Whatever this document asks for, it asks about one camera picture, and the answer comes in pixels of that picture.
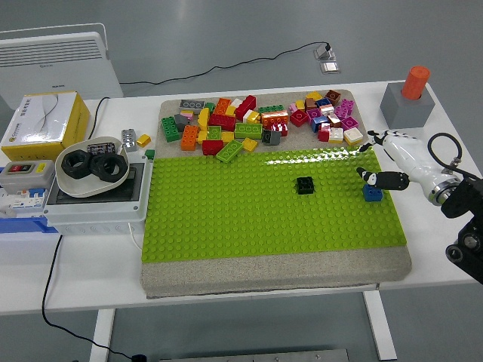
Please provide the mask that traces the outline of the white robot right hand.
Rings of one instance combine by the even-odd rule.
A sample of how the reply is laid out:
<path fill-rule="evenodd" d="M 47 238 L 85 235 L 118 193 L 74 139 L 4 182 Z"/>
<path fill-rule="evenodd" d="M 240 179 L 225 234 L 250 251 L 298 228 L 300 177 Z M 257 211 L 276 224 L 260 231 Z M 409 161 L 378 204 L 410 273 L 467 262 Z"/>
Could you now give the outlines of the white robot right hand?
<path fill-rule="evenodd" d="M 411 182 L 415 182 L 420 184 L 424 195 L 431 198 L 437 192 L 460 183 L 457 177 L 442 173 L 436 162 L 430 158 L 422 141 L 415 137 L 394 130 L 369 130 L 368 142 L 359 151 L 364 152 L 375 145 L 383 147 L 384 152 L 397 164 L 399 171 L 374 173 L 359 167 L 359 176 L 371 186 L 402 191 Z"/>

